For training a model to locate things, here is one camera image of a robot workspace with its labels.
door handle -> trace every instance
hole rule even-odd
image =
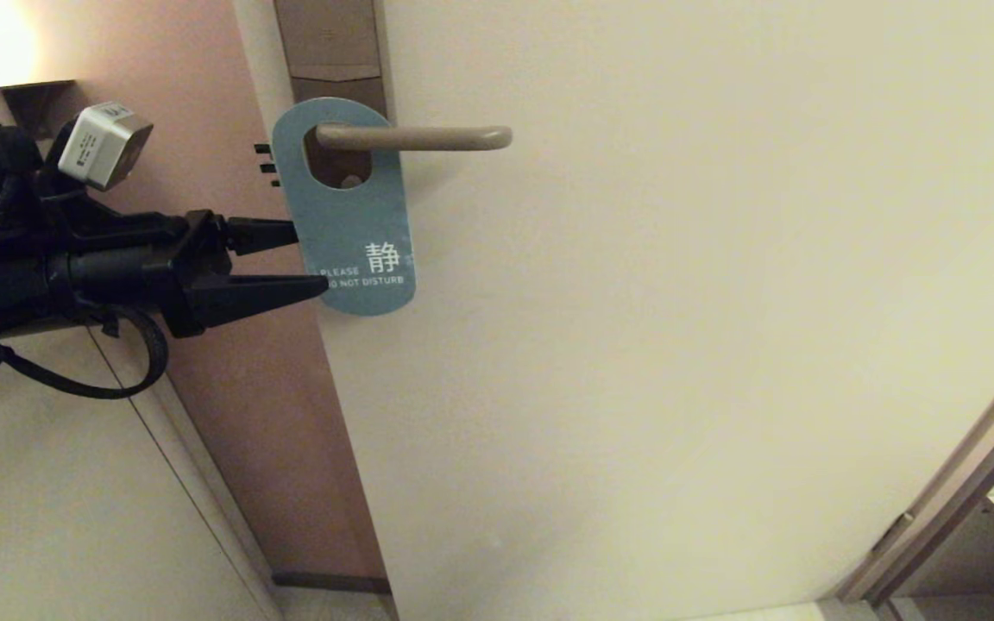
[[[513,144],[513,130],[489,127],[369,127],[325,122],[317,141],[327,149],[348,152],[492,152]]]

blue door hanger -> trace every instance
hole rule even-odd
[[[335,97],[297,103],[275,124],[272,153],[309,274],[323,274],[324,303],[351,315],[384,315],[417,291],[413,242],[406,212],[401,158],[371,152],[370,178],[351,189],[316,180],[306,161],[305,136],[321,123],[387,127],[369,107]]]

wall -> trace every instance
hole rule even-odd
[[[899,621],[982,621],[994,618],[994,594],[892,601]]]
[[[894,597],[994,593],[994,504],[983,502],[926,559]]]
[[[129,370],[86,329],[8,345],[86,384]],[[151,393],[88,400],[0,367],[0,618],[280,618]]]
[[[232,4],[15,0],[35,37],[28,78],[74,78],[66,119],[118,99],[155,123],[119,210],[286,217],[259,173],[265,141]],[[296,248],[237,260],[301,273]],[[276,571],[384,575],[317,329],[300,304],[173,343],[170,377]]]

door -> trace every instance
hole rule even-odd
[[[321,329],[404,621],[829,594],[994,396],[994,3],[386,3],[417,296]]]

door frame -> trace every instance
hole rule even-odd
[[[934,475],[837,591],[845,602],[879,608],[994,487],[994,400]]]

